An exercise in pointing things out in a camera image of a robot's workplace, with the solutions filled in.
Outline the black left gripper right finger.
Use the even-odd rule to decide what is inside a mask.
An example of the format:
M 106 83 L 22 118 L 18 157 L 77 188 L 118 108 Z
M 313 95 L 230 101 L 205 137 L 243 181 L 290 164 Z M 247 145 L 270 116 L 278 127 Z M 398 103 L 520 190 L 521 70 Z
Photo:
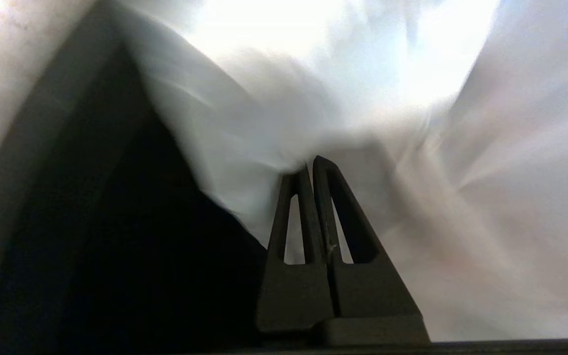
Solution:
M 422 313 L 334 162 L 313 162 L 334 317 L 318 325 L 330 346 L 429 344 Z

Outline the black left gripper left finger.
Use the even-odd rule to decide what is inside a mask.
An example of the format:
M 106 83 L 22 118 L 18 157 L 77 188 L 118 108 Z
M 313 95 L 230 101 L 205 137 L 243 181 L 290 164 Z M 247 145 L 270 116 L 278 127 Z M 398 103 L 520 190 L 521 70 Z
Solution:
M 298 199 L 305 261 L 285 262 L 292 198 Z M 307 168 L 284 175 L 278 194 L 255 310 L 261 333 L 304 333 L 333 317 L 322 233 Z

